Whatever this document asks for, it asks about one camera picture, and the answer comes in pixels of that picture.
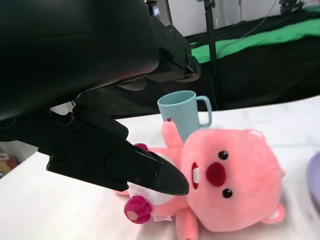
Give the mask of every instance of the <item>metal stand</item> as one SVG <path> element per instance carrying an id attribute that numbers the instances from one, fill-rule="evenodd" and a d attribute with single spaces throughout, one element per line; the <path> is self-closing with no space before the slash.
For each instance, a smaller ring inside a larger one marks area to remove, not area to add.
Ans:
<path id="1" fill-rule="evenodd" d="M 216 6 L 215 1 L 204 0 L 205 9 L 205 20 L 206 20 L 206 31 L 209 40 L 209 53 L 211 62 L 211 87 L 213 92 L 214 108 L 215 110 L 223 109 L 223 95 L 221 82 L 219 79 L 218 66 L 217 66 L 217 52 L 216 52 L 216 41 L 214 34 L 214 18 L 212 8 Z"/>

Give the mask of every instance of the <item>white table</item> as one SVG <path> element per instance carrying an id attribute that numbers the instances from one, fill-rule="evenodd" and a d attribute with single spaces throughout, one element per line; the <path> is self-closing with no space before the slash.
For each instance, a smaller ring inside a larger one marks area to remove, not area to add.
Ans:
<path id="1" fill-rule="evenodd" d="M 206 122 L 207 113 L 199 116 Z M 129 128 L 130 142 L 164 146 L 159 115 L 119 122 Z M 232 233 L 211 233 L 201 227 L 200 239 L 318 239 L 320 222 L 310 202 L 305 171 L 310 158 L 320 151 L 320 97 L 215 112 L 212 128 L 255 129 L 265 134 L 286 171 L 283 202 L 287 218 L 276 225 L 258 223 Z M 1 240 L 176 239 L 174 223 L 133 224 L 123 214 L 126 197 L 48 172 L 47 163 L 46 155 L 36 153 L 0 180 Z"/>

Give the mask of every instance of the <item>green cloth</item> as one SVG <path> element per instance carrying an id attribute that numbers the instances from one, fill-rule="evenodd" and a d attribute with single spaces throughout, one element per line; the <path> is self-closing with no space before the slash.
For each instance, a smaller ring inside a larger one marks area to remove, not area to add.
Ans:
<path id="1" fill-rule="evenodd" d="M 320 37 L 320 19 L 311 19 L 291 24 L 272 31 L 247 36 L 240 40 L 239 38 L 236 38 L 217 41 L 215 43 L 217 59 L 237 53 L 249 47 L 280 44 L 299 40 L 306 36 Z M 201 64 L 209 62 L 209 45 L 203 45 L 192 49 L 192 55 L 195 56 Z"/>

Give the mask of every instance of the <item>cable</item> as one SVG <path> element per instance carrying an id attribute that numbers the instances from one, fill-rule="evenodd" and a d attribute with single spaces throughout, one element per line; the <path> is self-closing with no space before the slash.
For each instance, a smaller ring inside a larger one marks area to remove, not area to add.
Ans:
<path id="1" fill-rule="evenodd" d="M 274 9 L 274 7 L 275 7 L 275 5 L 276 5 L 277 2 L 278 2 L 278 0 L 275 0 L 275 1 L 274 1 L 271 9 L 269 10 L 269 12 L 268 12 L 267 15 L 265 16 L 265 18 L 264 18 L 257 26 L 255 26 L 255 27 L 252 28 L 250 31 L 248 31 L 246 34 L 244 34 L 242 37 L 240 37 L 237 41 L 231 42 L 231 43 L 229 43 L 229 44 L 227 44 L 227 45 L 224 45 L 224 46 L 220 49 L 220 51 L 217 53 L 216 56 L 218 57 L 219 54 L 221 53 L 221 51 L 222 51 L 223 49 L 225 49 L 226 47 L 228 47 L 228 46 L 230 46 L 230 45 L 232 45 L 232 44 L 238 43 L 240 40 L 244 39 L 246 36 L 248 36 L 250 33 L 252 33 L 252 32 L 253 32 L 254 30 L 256 30 L 258 27 L 260 27 L 260 26 L 265 22 L 265 20 L 267 19 L 267 17 L 269 17 L 269 14 L 270 14 L 271 11 Z"/>

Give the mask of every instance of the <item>screw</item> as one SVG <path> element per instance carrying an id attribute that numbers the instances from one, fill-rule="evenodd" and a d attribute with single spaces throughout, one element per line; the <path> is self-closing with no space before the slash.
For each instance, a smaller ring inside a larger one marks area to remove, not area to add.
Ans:
<path id="1" fill-rule="evenodd" d="M 82 126 L 81 125 L 76 125 L 73 127 L 73 132 L 76 134 L 80 133 L 82 131 Z"/>

